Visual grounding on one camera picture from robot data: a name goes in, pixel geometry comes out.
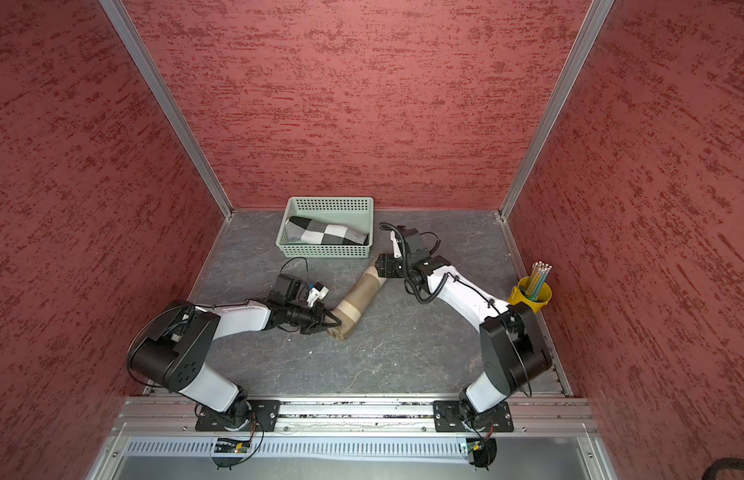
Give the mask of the brown beige plaid scarf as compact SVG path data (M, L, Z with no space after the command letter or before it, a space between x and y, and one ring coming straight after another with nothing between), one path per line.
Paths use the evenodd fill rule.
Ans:
M375 266L370 265L346 297L331 311L340 320L340 325L330 328L329 335L336 340L347 340L385 282L386 278L379 277Z

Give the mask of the light green plastic basket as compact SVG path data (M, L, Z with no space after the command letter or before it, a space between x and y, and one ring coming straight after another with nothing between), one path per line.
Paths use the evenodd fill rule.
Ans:
M290 243L285 224L289 217L301 216L325 223L340 224L368 235L366 245L307 245ZM371 197L291 197L285 208L276 246L287 257L368 258L373 244L374 200Z

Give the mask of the black white checkered scarf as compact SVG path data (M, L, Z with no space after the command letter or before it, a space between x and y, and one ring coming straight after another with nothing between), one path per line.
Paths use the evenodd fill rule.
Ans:
M345 225L325 223L301 216L291 216L285 224L290 243L307 245L366 245L368 235Z

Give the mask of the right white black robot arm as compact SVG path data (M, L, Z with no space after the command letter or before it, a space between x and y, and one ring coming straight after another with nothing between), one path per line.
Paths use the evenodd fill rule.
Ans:
M493 297L441 257L412 264L403 256L381 254L375 269L382 278L402 278L421 302L445 302L478 332L483 373L463 389L457 406L465 426L488 428L512 394L530 393L531 382L552 368L536 313L528 305Z

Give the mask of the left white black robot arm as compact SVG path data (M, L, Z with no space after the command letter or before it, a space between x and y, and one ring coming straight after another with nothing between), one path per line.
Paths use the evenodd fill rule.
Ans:
M252 428L256 414L244 389L206 364L214 341L282 325L303 335L327 331L341 319L323 303L247 300L204 306L175 302L151 320L132 341L126 368L201 407L203 418L227 431Z

